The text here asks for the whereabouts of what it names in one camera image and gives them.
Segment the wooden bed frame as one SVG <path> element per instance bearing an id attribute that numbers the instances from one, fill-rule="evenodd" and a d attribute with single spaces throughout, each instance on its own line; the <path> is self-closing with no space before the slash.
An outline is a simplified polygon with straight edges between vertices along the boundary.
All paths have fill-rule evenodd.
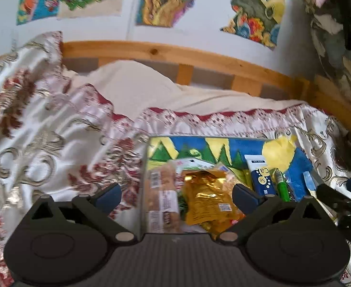
<path id="1" fill-rule="evenodd" d="M 131 41 L 79 41 L 60 45 L 65 59 L 92 58 L 99 66 L 117 60 L 145 60 L 178 66 L 177 84 L 188 86 L 194 69 L 231 75 L 231 89 L 259 97 L 262 87 L 274 86 L 291 99 L 309 104 L 315 112 L 325 113 L 351 131 L 351 105 L 334 99 L 304 78 L 290 78 L 270 69 L 228 56 L 175 45 Z"/>

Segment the gold foil snack packet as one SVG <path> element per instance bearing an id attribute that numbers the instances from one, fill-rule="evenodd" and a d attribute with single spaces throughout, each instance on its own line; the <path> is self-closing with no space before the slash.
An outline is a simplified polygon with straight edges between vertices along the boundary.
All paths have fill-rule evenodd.
<path id="1" fill-rule="evenodd" d="M 241 213 L 225 190 L 226 174 L 222 170 L 184 170 L 182 193 L 188 210 L 188 225 L 207 221 L 239 220 Z"/>

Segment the floral satin bedspread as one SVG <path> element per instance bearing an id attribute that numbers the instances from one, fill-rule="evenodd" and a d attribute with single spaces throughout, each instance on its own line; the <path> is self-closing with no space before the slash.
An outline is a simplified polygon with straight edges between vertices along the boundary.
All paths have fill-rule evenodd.
<path id="1" fill-rule="evenodd" d="M 114 111 L 93 85 L 69 92 L 59 32 L 36 36 L 0 59 L 0 286 L 11 286 L 3 250 L 8 237 L 43 195 L 69 201 L 112 183 L 122 203 L 112 219 L 141 230 L 143 158 L 153 135 L 294 137 L 326 184 L 346 194 L 351 177 L 335 159 L 345 130 L 308 104 L 283 110 L 196 115 L 147 108 L 136 119 Z"/>

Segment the rice cracker clear pack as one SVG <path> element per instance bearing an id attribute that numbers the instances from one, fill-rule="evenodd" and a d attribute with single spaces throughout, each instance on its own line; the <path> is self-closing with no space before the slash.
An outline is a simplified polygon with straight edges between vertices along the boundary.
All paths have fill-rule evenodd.
<path id="1" fill-rule="evenodd" d="M 224 189 L 228 192 L 232 192 L 236 184 L 241 184 L 248 187 L 246 175 L 243 170 L 237 170 L 235 168 L 230 168 L 223 163 L 219 162 L 214 166 L 215 170 L 224 171 L 226 176 L 226 181 L 224 183 Z"/>

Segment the cream pillow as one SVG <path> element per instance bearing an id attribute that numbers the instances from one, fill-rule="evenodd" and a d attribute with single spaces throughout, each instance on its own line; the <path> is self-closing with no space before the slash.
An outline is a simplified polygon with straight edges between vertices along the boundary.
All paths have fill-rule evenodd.
<path id="1" fill-rule="evenodd" d="M 91 84 L 112 102 L 116 113 L 132 120 L 147 108 L 208 115 L 255 109 L 283 110 L 303 103 L 263 99 L 231 90 L 180 86 L 156 70 L 129 60 L 107 64 L 88 75 L 73 75 L 71 80 L 70 93 L 84 84 Z"/>

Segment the peanut bar clear pack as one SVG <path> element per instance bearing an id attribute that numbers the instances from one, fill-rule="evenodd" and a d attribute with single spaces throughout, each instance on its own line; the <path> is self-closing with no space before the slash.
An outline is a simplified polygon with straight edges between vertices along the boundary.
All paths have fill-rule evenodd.
<path id="1" fill-rule="evenodd" d="M 144 182 L 144 210 L 147 232 L 181 232 L 176 170 L 171 163 L 147 172 Z"/>

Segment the silver tray with drawing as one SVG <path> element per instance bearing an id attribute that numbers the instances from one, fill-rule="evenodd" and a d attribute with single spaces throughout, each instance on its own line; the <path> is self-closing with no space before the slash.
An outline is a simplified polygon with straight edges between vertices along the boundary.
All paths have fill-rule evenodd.
<path id="1" fill-rule="evenodd" d="M 246 187 L 299 201 L 311 195 L 312 162 L 294 137 L 271 141 L 222 137 L 151 137 L 144 157 L 144 229 L 207 232 L 217 237 L 248 213 L 233 196 Z"/>

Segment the seaweed snack white green bag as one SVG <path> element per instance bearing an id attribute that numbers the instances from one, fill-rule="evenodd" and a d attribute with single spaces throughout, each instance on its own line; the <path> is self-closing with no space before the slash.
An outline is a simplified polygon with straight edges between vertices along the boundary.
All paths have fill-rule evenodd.
<path id="1" fill-rule="evenodd" d="M 193 157 L 174 159 L 169 163 L 175 168 L 176 174 L 181 174 L 184 170 L 205 170 L 215 166 L 213 163 Z"/>

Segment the blue white snack packet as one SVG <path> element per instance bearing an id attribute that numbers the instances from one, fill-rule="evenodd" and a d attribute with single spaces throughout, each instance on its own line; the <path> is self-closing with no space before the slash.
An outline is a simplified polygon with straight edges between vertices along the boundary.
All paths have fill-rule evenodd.
<path id="1" fill-rule="evenodd" d="M 276 195 L 268 164 L 263 155 L 244 155 L 251 174 L 254 191 L 261 195 Z"/>

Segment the orange snack bag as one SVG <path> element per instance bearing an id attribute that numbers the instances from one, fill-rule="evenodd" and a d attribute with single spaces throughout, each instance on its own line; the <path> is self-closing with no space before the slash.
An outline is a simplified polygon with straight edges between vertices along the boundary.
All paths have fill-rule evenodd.
<path id="1" fill-rule="evenodd" d="M 224 232 L 231 226 L 235 225 L 240 220 L 243 220 L 246 217 L 242 212 L 236 217 L 236 219 L 225 219 L 225 220 L 213 220 L 205 221 L 199 224 L 208 234 L 216 238 L 220 233 Z"/>

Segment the landscape hill drawing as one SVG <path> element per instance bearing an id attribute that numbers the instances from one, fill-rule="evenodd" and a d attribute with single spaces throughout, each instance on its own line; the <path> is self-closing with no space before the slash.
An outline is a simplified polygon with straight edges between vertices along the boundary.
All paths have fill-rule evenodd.
<path id="1" fill-rule="evenodd" d="M 270 49 L 277 46 L 285 0 L 231 0 L 231 8 L 235 15 L 221 28 L 222 32 L 249 39 Z"/>

